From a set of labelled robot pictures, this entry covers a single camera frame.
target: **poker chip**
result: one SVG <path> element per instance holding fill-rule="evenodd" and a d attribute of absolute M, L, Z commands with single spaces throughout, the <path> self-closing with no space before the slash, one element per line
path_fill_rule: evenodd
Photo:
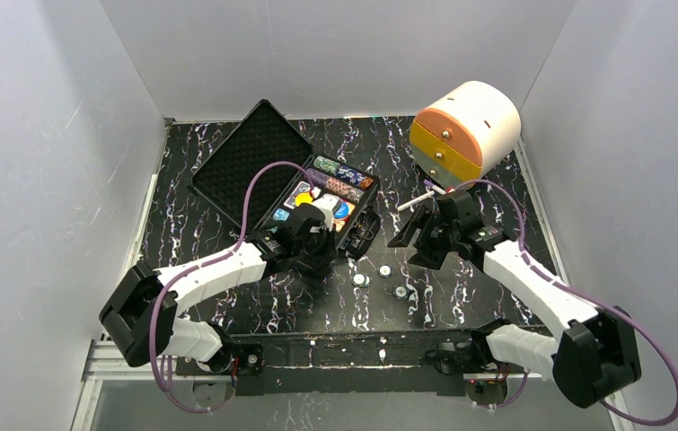
<path fill-rule="evenodd" d="M 344 220 L 345 218 L 349 217 L 349 205 L 347 205 L 347 203 L 342 200 L 341 204 L 339 205 L 339 209 L 333 213 L 333 216 L 339 220 Z"/>
<path fill-rule="evenodd" d="M 313 195 L 309 193 L 299 193 L 296 195 L 296 206 L 298 207 L 302 204 L 312 204 L 313 200 Z"/>

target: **black table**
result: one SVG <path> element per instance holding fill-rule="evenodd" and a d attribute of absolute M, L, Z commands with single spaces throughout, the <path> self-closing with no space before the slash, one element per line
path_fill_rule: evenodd
<path fill-rule="evenodd" d="M 383 226 L 370 251 L 359 260 L 344 259 L 321 282 L 291 272 L 239 286 L 189 310 L 192 320 L 215 321 L 231 334 L 330 333 L 414 329 L 473 328 L 505 317 L 518 324 L 540 323 L 515 296 L 456 256 L 439 271 L 409 266 L 410 249 L 386 243 L 412 215 L 398 215 L 400 203 L 425 192 L 409 149 L 412 118 L 294 120 L 292 124 L 322 151 L 381 178 L 375 209 Z M 191 175 L 233 122 L 172 125 L 142 246 L 142 259 L 154 268 L 178 265 L 232 245 L 238 234 L 203 199 L 188 190 Z M 552 268 L 550 254 L 529 198 L 515 154 L 488 176 L 518 200 L 528 223 L 526 244 L 532 255 Z M 483 215 L 515 230 L 513 209 L 501 194 L 475 188 Z M 376 269 L 390 265 L 389 279 Z M 351 285 L 357 272 L 372 277 L 368 288 Z M 391 290 L 407 285 L 416 293 L 396 299 Z"/>

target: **white enclosure panel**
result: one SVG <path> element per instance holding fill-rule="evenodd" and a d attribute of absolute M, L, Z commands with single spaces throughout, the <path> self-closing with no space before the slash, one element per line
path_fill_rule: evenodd
<path fill-rule="evenodd" d="M 97 0 L 0 1 L 0 430 L 70 427 L 162 141 Z"/>
<path fill-rule="evenodd" d="M 678 2 L 579 2 L 521 115 L 571 282 L 644 323 L 678 366 Z M 625 398 L 661 418 L 674 386 L 639 346 L 644 377 Z"/>
<path fill-rule="evenodd" d="M 165 117 L 415 114 L 471 80 L 521 107 L 576 0 L 101 0 Z"/>

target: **purple cable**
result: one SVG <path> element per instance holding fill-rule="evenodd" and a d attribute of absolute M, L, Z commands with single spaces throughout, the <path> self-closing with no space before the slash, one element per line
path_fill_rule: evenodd
<path fill-rule="evenodd" d="M 204 268 L 208 267 L 209 265 L 214 265 L 215 263 L 221 262 L 231 256 L 233 256 L 233 253 L 238 251 L 238 249 L 241 248 L 241 245 L 243 244 L 244 237 L 246 236 L 246 224 L 248 223 L 249 220 L 249 200 L 251 199 L 251 192 L 254 190 L 254 185 L 257 183 L 257 180 L 260 179 L 260 177 L 267 171 L 269 171 L 272 168 L 276 168 L 278 166 L 289 166 L 292 168 L 297 169 L 300 171 L 304 177 L 307 179 L 307 182 L 310 184 L 310 189 L 314 188 L 314 184 L 312 179 L 307 175 L 307 171 L 304 170 L 302 166 L 299 166 L 296 163 L 291 163 L 291 162 L 274 162 L 270 163 L 264 168 L 260 169 L 259 172 L 257 172 L 256 175 L 254 175 L 254 178 L 251 179 L 251 182 L 249 183 L 249 187 L 246 189 L 246 196 L 243 198 L 243 218 L 241 222 L 241 234 L 238 236 L 238 241 L 235 242 L 233 245 L 233 251 L 228 251 L 226 254 L 217 256 L 216 258 L 207 260 L 201 265 L 196 265 L 193 267 L 188 267 L 182 270 L 181 273 L 178 275 L 174 276 L 167 284 L 164 286 L 164 288 L 159 292 L 159 295 L 156 296 L 156 302 L 154 303 L 154 308 L 151 312 L 151 323 L 148 328 L 148 356 L 149 356 L 149 362 L 151 364 L 151 370 L 154 372 L 154 380 L 156 380 L 156 384 L 159 386 L 159 389 L 167 394 L 167 398 L 170 399 L 170 401 L 180 409 L 187 411 L 188 413 L 208 413 L 210 411 L 214 411 L 216 409 L 219 409 L 220 407 L 224 406 L 224 404 L 227 402 L 223 401 L 220 404 L 217 404 L 216 406 L 210 407 L 208 409 L 193 409 L 191 407 L 187 407 L 182 405 L 177 399 L 174 398 L 174 396 L 170 393 L 172 390 L 172 358 L 167 356 L 166 364 L 167 368 L 166 370 L 164 369 L 164 356 L 162 356 L 162 365 L 161 365 L 161 371 L 159 369 L 159 360 L 158 360 L 158 355 L 156 353 L 156 326 L 158 324 L 159 320 L 159 311 L 161 310 L 161 303 L 164 300 L 164 297 L 167 295 L 167 293 L 170 291 L 172 286 L 174 286 L 175 283 L 183 279 L 185 276 L 188 274 Z M 163 374 L 167 373 L 167 379 L 164 380 Z"/>
<path fill-rule="evenodd" d="M 521 393 L 524 391 L 524 388 L 526 387 L 526 382 L 528 382 L 528 381 L 529 381 L 529 372 L 524 370 L 524 378 L 521 379 L 521 385 L 518 386 L 518 390 L 513 394 L 512 397 L 501 402 L 500 404 L 497 404 L 495 406 L 495 409 L 502 409 L 503 407 L 507 407 L 507 406 L 513 404 L 513 401 L 518 400 L 518 397 L 521 396 Z M 484 409 L 489 408 L 489 406 L 481 406 L 481 407 L 483 407 Z"/>
<path fill-rule="evenodd" d="M 539 268 L 535 265 L 532 264 L 532 260 L 530 258 L 529 252 L 526 251 L 524 248 L 524 237 L 525 237 L 525 231 L 524 231 L 524 216 L 522 215 L 521 208 L 518 206 L 518 203 L 515 201 L 515 199 L 510 196 L 510 194 L 507 192 L 507 190 L 503 189 L 500 187 L 498 184 L 495 182 L 492 182 L 490 180 L 471 180 L 471 181 L 465 181 L 464 183 L 460 184 L 459 186 L 456 187 L 456 189 L 459 189 L 461 187 L 465 187 L 474 183 L 480 183 L 480 184 L 487 184 L 491 187 L 494 187 L 495 189 L 499 190 L 506 196 L 506 198 L 510 201 L 510 204 L 513 206 L 513 209 L 515 211 L 515 215 L 518 219 L 518 228 L 519 228 L 519 234 L 518 234 L 518 248 L 521 251 L 521 256 L 522 259 L 524 260 L 524 263 L 526 263 L 527 266 L 539 277 L 542 277 L 542 279 L 551 281 L 552 278 L 549 274 L 545 273 L 542 268 Z M 563 292 L 566 292 L 567 294 L 577 296 L 579 298 L 582 298 L 590 303 L 594 303 L 595 305 L 598 305 L 599 307 L 603 308 L 605 311 L 609 312 L 610 314 L 613 314 L 617 318 L 623 320 L 625 323 L 630 325 L 632 328 L 634 328 L 637 332 L 640 333 L 640 335 L 643 336 L 644 339 L 647 340 L 648 343 L 650 343 L 651 346 L 653 346 L 653 349 L 657 352 L 657 354 L 661 357 L 662 360 L 664 360 L 664 364 L 666 365 L 666 368 L 669 369 L 669 373 L 672 375 L 672 379 L 674 380 L 674 388 L 677 390 L 677 400 L 674 403 L 674 409 L 672 412 L 667 415 L 664 418 L 660 419 L 643 419 L 643 418 L 636 418 L 634 416 L 631 416 L 628 413 L 624 413 L 621 410 L 616 409 L 614 406 L 611 404 L 608 404 L 605 401 L 600 401 L 601 404 L 603 404 L 604 407 L 606 407 L 608 410 L 613 412 L 614 414 L 625 418 L 631 422 L 634 422 L 636 424 L 640 425 L 645 425 L 648 427 L 660 427 L 662 425 L 670 424 L 674 422 L 678 418 L 678 371 L 677 371 L 677 366 L 674 364 L 674 361 L 672 360 L 669 355 L 666 354 L 666 349 L 664 346 L 661 345 L 654 337 L 653 335 L 646 330 L 642 325 L 637 323 L 636 321 L 632 320 L 627 314 L 620 312 L 619 310 L 613 308 L 613 306 L 604 303 L 603 301 L 600 301 L 598 299 L 593 298 L 592 296 L 585 294 L 583 292 L 580 292 L 576 290 L 575 288 L 568 286 L 564 283 L 561 283 L 560 281 L 554 281 L 552 283 L 553 286 L 557 287 L 558 289 L 562 290 Z M 519 391 L 511 398 L 510 402 L 513 402 L 515 398 L 517 398 L 518 394 L 520 393 L 522 388 L 519 388 Z"/>

